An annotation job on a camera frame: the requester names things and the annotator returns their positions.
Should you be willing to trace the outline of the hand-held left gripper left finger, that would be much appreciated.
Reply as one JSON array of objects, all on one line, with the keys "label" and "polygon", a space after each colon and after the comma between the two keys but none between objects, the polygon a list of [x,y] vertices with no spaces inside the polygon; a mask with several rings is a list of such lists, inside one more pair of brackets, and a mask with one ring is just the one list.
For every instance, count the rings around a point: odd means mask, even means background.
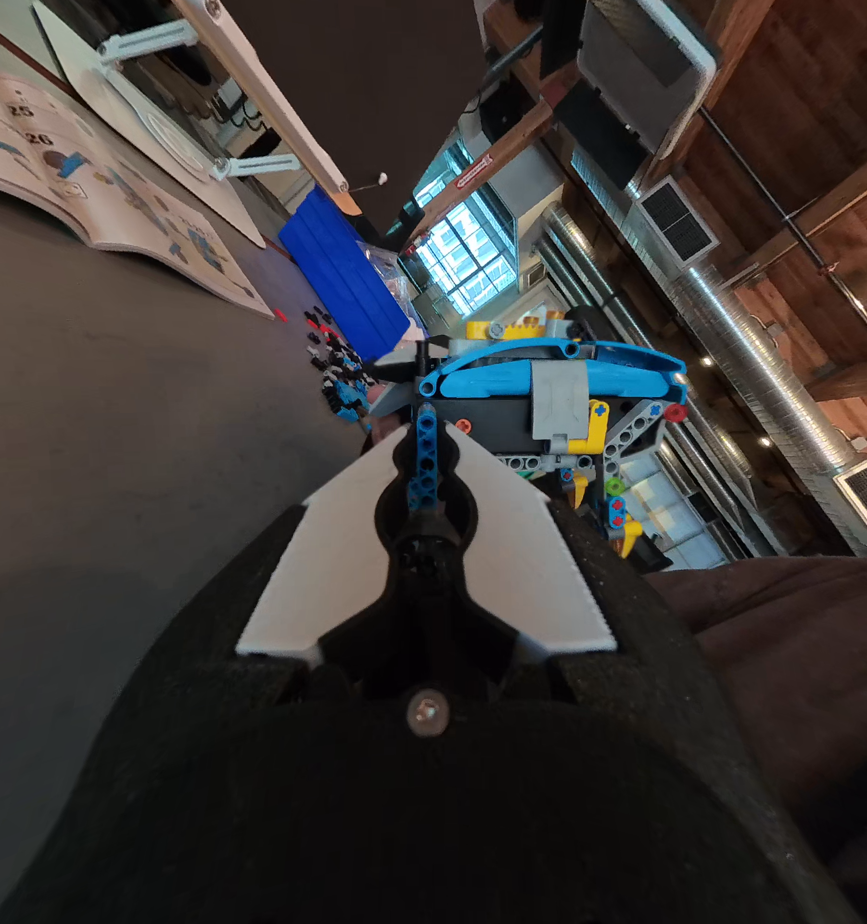
[{"label": "hand-held left gripper left finger", "polygon": [[413,428],[397,427],[307,498],[238,655],[335,664],[353,679],[405,655],[399,545],[413,445]]}]

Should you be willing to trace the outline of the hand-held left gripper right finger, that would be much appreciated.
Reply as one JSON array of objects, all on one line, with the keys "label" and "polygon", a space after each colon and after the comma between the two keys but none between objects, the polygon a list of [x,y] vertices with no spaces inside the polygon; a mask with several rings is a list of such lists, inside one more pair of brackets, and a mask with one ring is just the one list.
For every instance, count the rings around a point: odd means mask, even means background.
[{"label": "hand-held left gripper right finger", "polygon": [[453,424],[441,426],[442,515],[458,541],[475,663],[494,683],[616,639],[549,498]]}]

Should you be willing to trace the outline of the blue beam wheel assembly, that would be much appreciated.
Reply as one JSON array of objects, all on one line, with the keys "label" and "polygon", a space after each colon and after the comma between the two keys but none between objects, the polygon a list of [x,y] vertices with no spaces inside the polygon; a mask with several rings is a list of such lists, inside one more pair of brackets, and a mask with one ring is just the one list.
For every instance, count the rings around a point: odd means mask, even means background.
[{"label": "blue beam wheel assembly", "polygon": [[459,554],[473,525],[472,503],[455,472],[459,449],[449,438],[441,447],[445,431],[433,403],[418,405],[413,433],[407,518],[397,538],[399,563],[418,580],[445,585],[459,571]]}]

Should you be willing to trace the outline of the blue toy robot model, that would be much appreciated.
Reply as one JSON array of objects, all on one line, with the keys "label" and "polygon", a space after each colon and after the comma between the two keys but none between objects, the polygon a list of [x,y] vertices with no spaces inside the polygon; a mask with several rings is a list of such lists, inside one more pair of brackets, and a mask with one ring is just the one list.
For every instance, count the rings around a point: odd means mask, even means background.
[{"label": "blue toy robot model", "polygon": [[411,401],[419,428],[454,425],[525,479],[557,477],[570,506],[623,559],[644,531],[621,469],[687,418],[686,364],[647,346],[600,340],[585,308],[544,322],[469,321],[434,359],[419,349]]}]

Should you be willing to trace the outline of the grey desk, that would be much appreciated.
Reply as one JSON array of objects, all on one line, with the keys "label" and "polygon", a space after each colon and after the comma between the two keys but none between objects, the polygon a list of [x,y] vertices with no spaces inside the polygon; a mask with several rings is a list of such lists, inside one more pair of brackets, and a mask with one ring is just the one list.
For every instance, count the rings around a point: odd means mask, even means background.
[{"label": "grey desk", "polygon": [[202,214],[288,321],[0,193],[0,903],[163,627],[362,445],[320,395],[303,317],[319,299],[298,267],[48,80],[28,5],[0,10],[0,72],[70,103]]}]

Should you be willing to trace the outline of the pile of loose bricks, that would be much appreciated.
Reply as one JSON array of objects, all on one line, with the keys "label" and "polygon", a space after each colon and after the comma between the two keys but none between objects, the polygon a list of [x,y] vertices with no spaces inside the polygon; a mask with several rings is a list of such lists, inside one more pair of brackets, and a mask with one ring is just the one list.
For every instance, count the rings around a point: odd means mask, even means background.
[{"label": "pile of loose bricks", "polygon": [[369,432],[369,392],[376,381],[366,371],[356,350],[335,326],[327,311],[314,305],[303,312],[307,325],[306,351],[321,374],[321,393],[329,409],[345,422]]}]

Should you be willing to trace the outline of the clear plastic bags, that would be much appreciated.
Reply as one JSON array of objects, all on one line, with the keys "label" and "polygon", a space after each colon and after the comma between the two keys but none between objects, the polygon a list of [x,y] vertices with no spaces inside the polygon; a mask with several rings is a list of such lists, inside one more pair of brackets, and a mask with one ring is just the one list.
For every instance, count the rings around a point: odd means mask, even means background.
[{"label": "clear plastic bags", "polygon": [[402,270],[397,254],[364,241],[359,242],[358,246],[381,278],[389,294],[393,296],[402,313],[408,318],[408,332],[402,336],[402,340],[417,341],[427,339],[427,329],[418,316],[410,298],[411,292],[414,291],[413,284],[409,282],[408,276]]}]

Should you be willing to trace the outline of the blue plastic bin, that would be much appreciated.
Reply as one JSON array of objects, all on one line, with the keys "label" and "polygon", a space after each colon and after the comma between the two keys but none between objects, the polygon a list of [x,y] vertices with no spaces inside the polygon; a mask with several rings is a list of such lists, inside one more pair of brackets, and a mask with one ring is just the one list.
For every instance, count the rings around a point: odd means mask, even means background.
[{"label": "blue plastic bin", "polygon": [[278,238],[363,359],[379,359],[396,347],[408,317],[368,260],[362,238],[320,186]]}]

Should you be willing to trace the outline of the dark monitor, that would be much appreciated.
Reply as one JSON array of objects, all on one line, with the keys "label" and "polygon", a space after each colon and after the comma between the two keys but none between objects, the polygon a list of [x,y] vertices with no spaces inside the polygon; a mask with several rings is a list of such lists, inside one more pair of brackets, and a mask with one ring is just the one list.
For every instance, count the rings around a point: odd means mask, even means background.
[{"label": "dark monitor", "polygon": [[473,1],[228,1],[261,63],[384,235],[480,89]]}]

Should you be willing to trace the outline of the white folding stand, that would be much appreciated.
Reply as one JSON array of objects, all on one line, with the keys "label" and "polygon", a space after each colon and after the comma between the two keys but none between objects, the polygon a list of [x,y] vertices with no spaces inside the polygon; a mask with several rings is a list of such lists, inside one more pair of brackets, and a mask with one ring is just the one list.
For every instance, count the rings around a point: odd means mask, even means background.
[{"label": "white folding stand", "polygon": [[[323,189],[348,201],[347,180],[312,136],[261,63],[224,2],[177,1],[176,13],[148,26],[122,25],[95,45],[43,2],[32,10],[48,49],[81,100],[147,159],[212,212],[264,247],[264,239],[232,186],[232,178],[304,170]],[[288,154],[249,159],[209,154],[165,111],[135,87],[123,69],[163,52],[203,47],[227,71]]]}]

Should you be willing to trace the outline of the instruction booklet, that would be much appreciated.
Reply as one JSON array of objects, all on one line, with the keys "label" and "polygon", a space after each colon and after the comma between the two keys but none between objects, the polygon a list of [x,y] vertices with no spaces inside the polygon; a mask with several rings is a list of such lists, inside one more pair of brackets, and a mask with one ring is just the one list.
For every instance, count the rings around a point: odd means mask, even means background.
[{"label": "instruction booklet", "polygon": [[229,303],[274,316],[202,214],[135,170],[65,103],[1,73],[0,191],[91,248],[159,260]]}]

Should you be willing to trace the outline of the white ceiling air unit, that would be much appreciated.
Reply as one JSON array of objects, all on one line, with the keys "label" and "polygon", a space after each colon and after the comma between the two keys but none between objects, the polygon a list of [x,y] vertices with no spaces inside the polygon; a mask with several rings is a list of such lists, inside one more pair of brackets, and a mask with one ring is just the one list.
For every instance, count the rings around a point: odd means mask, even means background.
[{"label": "white ceiling air unit", "polygon": [[673,1],[588,1],[579,42],[579,74],[648,154],[670,156],[714,84],[718,47]]}]

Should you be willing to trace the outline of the wooden post red label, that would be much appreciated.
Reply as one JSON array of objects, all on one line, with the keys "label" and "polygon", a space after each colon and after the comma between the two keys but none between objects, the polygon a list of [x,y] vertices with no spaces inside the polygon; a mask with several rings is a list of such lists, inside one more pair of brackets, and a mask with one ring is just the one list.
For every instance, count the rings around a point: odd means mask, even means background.
[{"label": "wooden post red label", "polygon": [[415,228],[408,233],[398,254],[401,255],[416,248],[418,241],[445,220],[452,210],[507,167],[532,143],[540,139],[552,126],[553,120],[554,110],[551,104],[545,98],[541,98],[515,126],[509,129],[505,136],[476,158],[423,207],[423,216]]}]

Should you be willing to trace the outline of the silver ventilation duct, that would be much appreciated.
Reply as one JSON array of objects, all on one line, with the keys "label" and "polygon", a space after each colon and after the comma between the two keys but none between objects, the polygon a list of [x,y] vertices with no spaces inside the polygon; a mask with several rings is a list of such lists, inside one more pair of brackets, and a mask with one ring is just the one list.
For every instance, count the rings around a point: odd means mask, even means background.
[{"label": "silver ventilation duct", "polygon": [[641,214],[603,196],[578,224],[563,196],[541,215],[546,248],[572,274],[597,320],[636,346],[683,359],[690,436],[671,440],[788,551],[867,555],[867,458],[809,395],[771,332],[707,257],[678,269]]}]

